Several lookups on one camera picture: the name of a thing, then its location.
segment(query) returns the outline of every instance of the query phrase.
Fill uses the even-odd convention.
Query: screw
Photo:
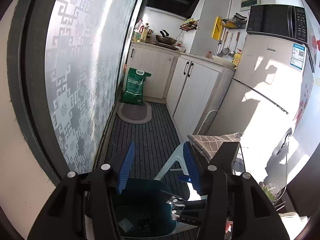
[[[76,175],[75,171],[69,171],[67,174],[68,178],[73,178],[75,175]]]
[[[217,167],[215,165],[209,165],[208,166],[208,170],[209,171],[216,171],[217,170]]]
[[[250,173],[244,172],[244,173],[242,174],[242,177],[244,177],[245,179],[250,179],[250,178],[251,178],[251,175],[250,175]]]
[[[108,170],[110,168],[111,168],[111,166],[109,164],[107,164],[107,163],[101,165],[101,169],[104,170],[104,171],[106,171],[106,170]]]

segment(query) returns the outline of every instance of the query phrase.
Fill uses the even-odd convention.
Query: cabinet door
[[[146,71],[151,74],[143,84],[143,95],[153,98],[162,98],[168,80],[173,55],[163,52],[131,47],[127,61],[127,70],[130,67]]]
[[[219,75],[198,63],[190,65],[188,74],[173,116],[183,140],[194,133]]]
[[[167,106],[171,116],[173,116],[178,104],[182,88],[186,82],[190,61],[179,57],[173,73],[172,81],[166,97]]]

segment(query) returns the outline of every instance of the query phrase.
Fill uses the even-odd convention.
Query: oval floor mat
[[[120,103],[117,114],[123,121],[135,124],[149,122],[152,118],[151,105],[147,101],[143,101],[144,105],[132,105]]]

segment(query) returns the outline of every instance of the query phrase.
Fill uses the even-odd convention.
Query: yellow bottle
[[[146,25],[143,27],[143,31],[141,33],[140,42],[146,42],[148,30],[149,30],[149,24],[146,23]]]

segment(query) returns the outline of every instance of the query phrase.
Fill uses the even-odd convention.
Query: wire basket
[[[225,27],[226,29],[245,29],[245,25],[247,20],[241,20],[237,17],[222,19],[220,25]]]
[[[198,27],[198,25],[193,24],[193,23],[186,23],[180,26],[180,30],[184,30],[184,31],[191,31],[191,30],[195,30]]]

